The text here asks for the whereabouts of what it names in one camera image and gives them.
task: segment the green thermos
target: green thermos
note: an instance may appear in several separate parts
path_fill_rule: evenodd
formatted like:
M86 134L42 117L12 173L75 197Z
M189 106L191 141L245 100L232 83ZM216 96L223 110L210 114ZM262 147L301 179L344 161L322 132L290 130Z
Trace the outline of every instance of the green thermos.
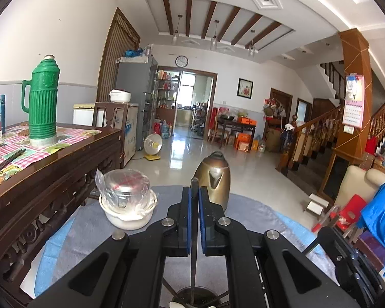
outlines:
M52 55L46 55L32 73L23 80L21 108L29 114L30 144L47 147L57 143L56 105L60 69ZM30 85L29 108L25 107L26 86Z

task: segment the beige sofa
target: beige sofa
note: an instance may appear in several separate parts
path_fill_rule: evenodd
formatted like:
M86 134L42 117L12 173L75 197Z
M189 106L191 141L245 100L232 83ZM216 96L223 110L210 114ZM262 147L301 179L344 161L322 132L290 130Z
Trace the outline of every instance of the beige sofa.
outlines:
M346 170L334 204L340 205L343 209L354 194L359 195L369 203L384 183L385 174L383 172L376 169L366 171L355 165L350 165Z

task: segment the wall clock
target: wall clock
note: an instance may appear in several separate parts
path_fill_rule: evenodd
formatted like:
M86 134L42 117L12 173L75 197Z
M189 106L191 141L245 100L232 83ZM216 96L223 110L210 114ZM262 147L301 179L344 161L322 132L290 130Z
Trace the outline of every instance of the wall clock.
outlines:
M184 55L179 55L179 56L175 59L175 64L177 65L177 67L184 68L185 66L188 65L188 59L187 59L187 57L184 56Z

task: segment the chopsticks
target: chopsticks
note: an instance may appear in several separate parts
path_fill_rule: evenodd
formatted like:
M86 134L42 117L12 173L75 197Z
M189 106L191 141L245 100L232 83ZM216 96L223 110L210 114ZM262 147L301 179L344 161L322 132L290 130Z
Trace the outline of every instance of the chopsticks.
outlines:
M0 163L0 171L2 171L7 165L11 163L14 159L18 158L21 154L23 154L26 151L25 148L20 149L19 151L15 152L12 156L5 159L3 162Z

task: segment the white bowl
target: white bowl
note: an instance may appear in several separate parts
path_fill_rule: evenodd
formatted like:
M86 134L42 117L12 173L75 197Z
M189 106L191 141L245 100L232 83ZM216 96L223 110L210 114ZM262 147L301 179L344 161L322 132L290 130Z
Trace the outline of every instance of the white bowl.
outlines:
M110 100L116 103L128 103L131 99L131 93L124 90L113 89L110 91Z
M137 214L135 212L130 212L127 214L116 213L104 205L101 199L101 195L99 197L99 203L105 215L107 216L107 219L114 226L124 230L136 230L144 227L150 221L151 217L153 216L153 210L157 205L157 195L153 190L150 191L150 203L143 211L144 215Z

